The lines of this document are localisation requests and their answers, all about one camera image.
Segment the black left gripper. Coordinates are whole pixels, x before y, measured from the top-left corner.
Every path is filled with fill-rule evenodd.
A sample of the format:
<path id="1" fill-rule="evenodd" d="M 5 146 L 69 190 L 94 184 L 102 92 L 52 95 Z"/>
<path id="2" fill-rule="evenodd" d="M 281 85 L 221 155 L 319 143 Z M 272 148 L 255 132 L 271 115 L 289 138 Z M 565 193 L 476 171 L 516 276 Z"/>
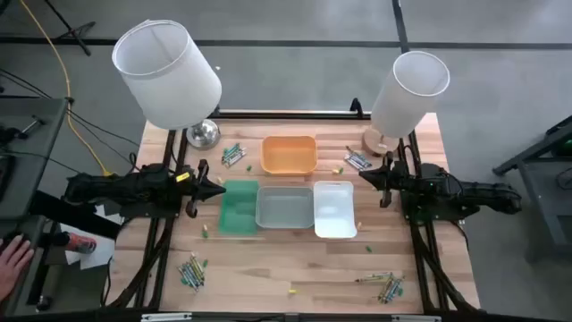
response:
<path id="1" fill-rule="evenodd" d="M 185 206 L 185 212 L 191 218 L 195 218 L 198 214 L 197 203 L 199 200 L 205 199 L 203 195 L 206 193 L 206 187 L 212 190 L 207 193 L 206 199 L 223 195 L 226 192 L 226 189 L 217 183 L 210 181 L 204 183 L 208 170 L 209 165 L 207 161 L 205 159 L 200 159 L 197 169 L 193 169 L 189 165 L 184 165 L 177 173 L 177 175 L 185 172 L 190 174 L 190 178 L 182 182 L 177 182 L 177 187 L 183 197 L 190 197 L 190 200 Z"/>

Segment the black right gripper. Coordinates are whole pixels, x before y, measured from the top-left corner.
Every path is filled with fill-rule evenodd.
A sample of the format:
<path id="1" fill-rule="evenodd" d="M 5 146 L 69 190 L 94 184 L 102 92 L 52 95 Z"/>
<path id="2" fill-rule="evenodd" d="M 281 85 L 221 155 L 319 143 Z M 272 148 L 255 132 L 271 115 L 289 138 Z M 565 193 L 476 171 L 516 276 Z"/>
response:
<path id="1" fill-rule="evenodd" d="M 370 183 L 376 190 L 383 192 L 380 207 L 387 208 L 391 204 L 391 191 L 401 189 L 400 182 L 405 175 L 405 164 L 399 160 L 395 161 L 393 153 L 387 152 L 382 166 L 376 169 L 360 171 L 358 175 Z"/>

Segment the white plastic bin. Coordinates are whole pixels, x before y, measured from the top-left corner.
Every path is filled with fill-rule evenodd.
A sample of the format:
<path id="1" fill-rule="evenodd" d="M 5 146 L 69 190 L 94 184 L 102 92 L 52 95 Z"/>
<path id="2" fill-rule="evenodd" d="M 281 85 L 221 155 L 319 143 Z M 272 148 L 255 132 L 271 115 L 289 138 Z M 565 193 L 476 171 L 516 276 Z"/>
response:
<path id="1" fill-rule="evenodd" d="M 350 239 L 357 235 L 354 186 L 347 181 L 319 181 L 313 188 L 315 234 L 324 239 Z"/>

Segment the translucent green plastic bin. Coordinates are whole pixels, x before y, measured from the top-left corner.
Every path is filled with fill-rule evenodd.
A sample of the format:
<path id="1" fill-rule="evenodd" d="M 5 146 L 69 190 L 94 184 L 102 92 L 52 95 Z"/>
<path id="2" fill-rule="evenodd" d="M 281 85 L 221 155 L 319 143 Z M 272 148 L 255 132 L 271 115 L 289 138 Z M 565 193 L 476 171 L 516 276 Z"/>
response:
<path id="1" fill-rule="evenodd" d="M 227 235 L 256 235 L 258 181 L 229 180 L 224 186 L 219 232 Z"/>

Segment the grey plastic bin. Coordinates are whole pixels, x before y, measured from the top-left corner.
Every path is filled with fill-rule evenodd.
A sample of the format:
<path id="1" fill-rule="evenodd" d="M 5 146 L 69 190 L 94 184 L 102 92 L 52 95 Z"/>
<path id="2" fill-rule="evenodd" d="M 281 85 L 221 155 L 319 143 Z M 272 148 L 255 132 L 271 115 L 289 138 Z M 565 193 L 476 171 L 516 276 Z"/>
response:
<path id="1" fill-rule="evenodd" d="M 265 186 L 257 192 L 256 223 L 265 229 L 307 229 L 314 225 L 314 197 L 308 187 Z"/>

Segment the orange plastic bin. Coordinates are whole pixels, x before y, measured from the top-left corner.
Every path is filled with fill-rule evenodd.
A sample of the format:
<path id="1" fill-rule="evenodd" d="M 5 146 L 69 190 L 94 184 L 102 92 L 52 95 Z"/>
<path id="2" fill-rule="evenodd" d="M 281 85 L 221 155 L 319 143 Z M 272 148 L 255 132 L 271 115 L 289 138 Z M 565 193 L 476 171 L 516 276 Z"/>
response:
<path id="1" fill-rule="evenodd" d="M 316 141 L 311 136 L 268 136 L 261 143 L 260 164 L 269 174 L 311 174 L 317 167 Z"/>

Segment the white shade lamp silver base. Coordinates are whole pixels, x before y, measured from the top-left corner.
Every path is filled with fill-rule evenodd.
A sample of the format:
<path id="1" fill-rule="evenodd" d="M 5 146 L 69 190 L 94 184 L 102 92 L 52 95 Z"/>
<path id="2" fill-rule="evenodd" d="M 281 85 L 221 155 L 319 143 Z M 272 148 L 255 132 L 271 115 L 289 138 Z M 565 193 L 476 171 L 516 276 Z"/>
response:
<path id="1" fill-rule="evenodd" d="M 154 126 L 185 130 L 196 149 L 213 148 L 221 133 L 209 115 L 222 83 L 187 29 L 176 21 L 143 21 L 115 43 L 114 67 Z"/>

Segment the white paper sheets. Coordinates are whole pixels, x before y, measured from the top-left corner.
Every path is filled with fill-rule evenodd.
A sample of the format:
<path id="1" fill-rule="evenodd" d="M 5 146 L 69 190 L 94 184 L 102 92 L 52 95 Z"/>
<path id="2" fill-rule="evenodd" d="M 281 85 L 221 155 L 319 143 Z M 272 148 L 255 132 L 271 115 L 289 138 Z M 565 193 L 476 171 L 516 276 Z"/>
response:
<path id="1" fill-rule="evenodd" d="M 97 242 L 95 250 L 90 254 L 81 254 L 78 252 L 66 250 L 64 253 L 68 265 L 79 262 L 80 269 L 83 270 L 92 267 L 103 266 L 109 261 L 110 258 L 113 257 L 115 241 L 112 239 L 101 237 L 93 233 L 87 233 L 75 227 L 64 224 L 60 224 L 60 228 L 64 233 L 75 233 L 81 237 L 92 238 Z"/>

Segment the black beam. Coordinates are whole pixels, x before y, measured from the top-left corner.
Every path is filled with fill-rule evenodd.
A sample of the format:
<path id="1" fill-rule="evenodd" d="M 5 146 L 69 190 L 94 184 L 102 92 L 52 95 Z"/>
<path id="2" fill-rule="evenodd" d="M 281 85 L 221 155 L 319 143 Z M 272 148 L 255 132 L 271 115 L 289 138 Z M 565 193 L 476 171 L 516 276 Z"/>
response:
<path id="1" fill-rule="evenodd" d="M 111 240 L 115 240 L 121 231 L 120 224 L 98 216 L 94 206 L 72 205 L 42 191 L 37 191 L 33 197 L 29 213 Z"/>

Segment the orange spray can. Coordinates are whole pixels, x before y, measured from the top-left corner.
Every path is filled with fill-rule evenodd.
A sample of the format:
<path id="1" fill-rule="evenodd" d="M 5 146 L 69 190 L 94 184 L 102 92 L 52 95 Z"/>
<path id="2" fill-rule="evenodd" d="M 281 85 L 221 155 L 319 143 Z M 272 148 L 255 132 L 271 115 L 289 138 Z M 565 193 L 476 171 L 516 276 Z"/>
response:
<path id="1" fill-rule="evenodd" d="M 69 232 L 55 234 L 52 243 L 54 246 L 64 247 L 68 251 L 79 254 L 91 254 L 97 248 L 95 239 Z"/>

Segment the black tripod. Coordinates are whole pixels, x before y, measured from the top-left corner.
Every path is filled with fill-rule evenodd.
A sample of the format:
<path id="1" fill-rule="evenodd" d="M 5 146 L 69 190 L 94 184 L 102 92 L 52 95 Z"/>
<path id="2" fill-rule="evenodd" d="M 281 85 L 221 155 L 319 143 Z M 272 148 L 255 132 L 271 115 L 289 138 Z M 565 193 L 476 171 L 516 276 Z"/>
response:
<path id="1" fill-rule="evenodd" d="M 50 0 L 43 0 L 48 8 L 55 14 L 57 19 L 66 28 L 66 32 L 56 38 L 56 40 L 73 40 L 84 52 L 86 56 L 91 56 L 91 51 L 83 40 L 83 36 L 96 26 L 95 21 L 90 21 L 80 25 L 79 27 L 72 27 L 63 15 L 55 8 Z"/>

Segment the person's hand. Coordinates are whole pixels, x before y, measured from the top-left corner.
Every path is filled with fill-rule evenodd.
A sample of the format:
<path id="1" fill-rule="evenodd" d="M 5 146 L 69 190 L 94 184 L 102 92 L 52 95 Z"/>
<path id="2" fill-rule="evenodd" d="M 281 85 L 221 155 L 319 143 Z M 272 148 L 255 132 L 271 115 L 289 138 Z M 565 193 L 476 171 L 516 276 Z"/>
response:
<path id="1" fill-rule="evenodd" d="M 13 291 L 22 270 L 34 255 L 30 241 L 22 235 L 15 236 L 0 253 L 0 302 Z"/>

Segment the grey low desk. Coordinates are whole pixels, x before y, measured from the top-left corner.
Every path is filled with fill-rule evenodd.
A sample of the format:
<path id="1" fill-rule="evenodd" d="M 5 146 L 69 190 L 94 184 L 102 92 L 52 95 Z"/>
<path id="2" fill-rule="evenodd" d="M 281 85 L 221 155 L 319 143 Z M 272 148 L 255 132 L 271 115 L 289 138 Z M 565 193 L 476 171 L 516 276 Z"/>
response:
<path id="1" fill-rule="evenodd" d="M 0 237 L 7 237 L 10 233 L 22 234 L 25 240 L 30 241 L 31 248 L 35 249 L 45 226 L 46 218 L 44 216 L 27 216 L 19 220 L 0 220 Z M 13 291 L 0 304 L 0 318 L 20 315 L 26 310 L 30 290 L 43 252 L 42 249 L 36 250 L 32 260 L 23 268 Z"/>

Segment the black metal table frame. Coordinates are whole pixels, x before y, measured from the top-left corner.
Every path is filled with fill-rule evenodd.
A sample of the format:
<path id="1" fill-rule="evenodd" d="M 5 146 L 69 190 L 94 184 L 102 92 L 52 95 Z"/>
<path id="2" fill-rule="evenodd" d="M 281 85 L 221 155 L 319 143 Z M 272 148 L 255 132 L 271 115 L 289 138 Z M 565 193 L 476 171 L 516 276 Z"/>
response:
<path id="1" fill-rule="evenodd" d="M 332 169 L 342 165 L 346 146 L 359 149 L 361 134 L 369 122 L 351 112 L 337 114 L 296 112 L 227 113 L 219 120 L 221 148 L 239 143 L 247 154 L 238 164 L 221 164 L 220 148 L 189 149 L 186 160 L 196 165 L 206 159 L 210 178 L 258 181 L 269 186 L 307 186 L 331 181 Z M 262 140 L 270 135 L 311 136 L 317 144 L 317 167 L 307 176 L 270 175 L 261 166 Z M 161 297 L 161 310 L 280 313 L 347 313 L 357 318 L 363 313 L 420 313 L 437 304 L 434 280 L 421 285 L 416 276 L 416 260 L 410 229 L 393 202 L 381 208 L 379 196 L 357 172 L 345 167 L 341 179 L 354 186 L 356 224 L 362 223 L 351 239 L 329 240 L 311 229 L 261 229 L 256 235 L 221 234 L 218 220 L 219 198 L 198 207 L 198 215 L 179 216 L 173 225 L 170 248 L 140 288 L 137 304 L 148 304 L 154 293 Z M 203 225 L 209 236 L 203 238 Z M 205 282 L 196 291 L 181 282 L 178 267 L 193 253 L 203 264 L 208 260 Z M 380 303 L 377 296 L 387 279 L 357 283 L 371 274 L 393 273 L 402 279 L 402 296 Z"/>

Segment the black frame side table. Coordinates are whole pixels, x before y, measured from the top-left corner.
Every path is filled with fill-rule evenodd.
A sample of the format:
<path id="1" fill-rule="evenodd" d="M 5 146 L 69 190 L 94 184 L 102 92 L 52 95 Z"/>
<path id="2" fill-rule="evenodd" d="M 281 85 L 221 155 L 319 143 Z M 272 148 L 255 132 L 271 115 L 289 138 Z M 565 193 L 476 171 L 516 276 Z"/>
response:
<path id="1" fill-rule="evenodd" d="M 572 262 L 572 115 L 492 169 L 498 176 L 511 170 L 519 171 L 530 200 L 526 259 Z"/>

